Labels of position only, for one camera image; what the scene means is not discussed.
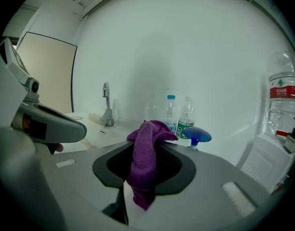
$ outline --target bottle label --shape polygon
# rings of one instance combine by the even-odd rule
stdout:
[[[176,130],[176,136],[181,139],[187,139],[187,137],[183,134],[183,131],[185,128],[191,128],[193,126],[194,125],[188,126],[188,125],[178,123],[177,130]]]
[[[295,99],[295,77],[274,79],[269,83],[270,98]]]
[[[175,134],[175,132],[176,132],[176,126],[167,126],[167,127],[172,131],[172,133]]]

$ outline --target white wall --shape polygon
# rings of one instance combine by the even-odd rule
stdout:
[[[35,10],[19,8],[4,29],[3,36],[19,38],[35,12]]]
[[[46,3],[31,18],[21,38],[26,32],[32,32],[73,44],[73,38],[80,22],[78,17],[71,12]]]
[[[81,36],[82,36],[82,33],[84,31],[84,28],[85,28],[85,24],[86,24],[86,21],[88,20],[89,18],[89,15],[87,14],[83,19],[82,21],[80,22],[77,30],[76,30],[76,33],[74,34],[74,37],[72,39],[72,44],[73,45],[78,45],[80,39],[81,39]]]
[[[75,111],[102,114],[109,82],[118,119],[143,120],[148,93],[162,104],[195,98],[200,150],[237,165],[266,118],[266,61],[288,43],[245,0],[113,0],[87,19],[75,57]]]

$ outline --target sink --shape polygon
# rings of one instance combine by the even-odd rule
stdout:
[[[126,141],[127,135],[132,131],[138,129],[141,125],[139,122],[126,122],[121,120],[114,120],[114,126],[107,127],[102,126],[88,119],[88,113],[86,112],[74,112],[66,114],[67,116],[81,116],[82,120],[78,120],[86,126],[87,133],[85,141],[96,147],[104,147],[116,143]],[[82,141],[76,143],[63,143],[63,152],[78,152],[88,150],[88,147],[84,145]]]

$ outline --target door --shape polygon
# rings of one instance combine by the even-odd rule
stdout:
[[[72,112],[72,70],[75,45],[27,32],[17,49],[29,75],[40,82],[42,104]]]

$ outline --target red label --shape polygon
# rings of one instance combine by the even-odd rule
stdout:
[[[293,99],[295,99],[295,86],[273,87],[270,89],[270,98],[293,98]]]

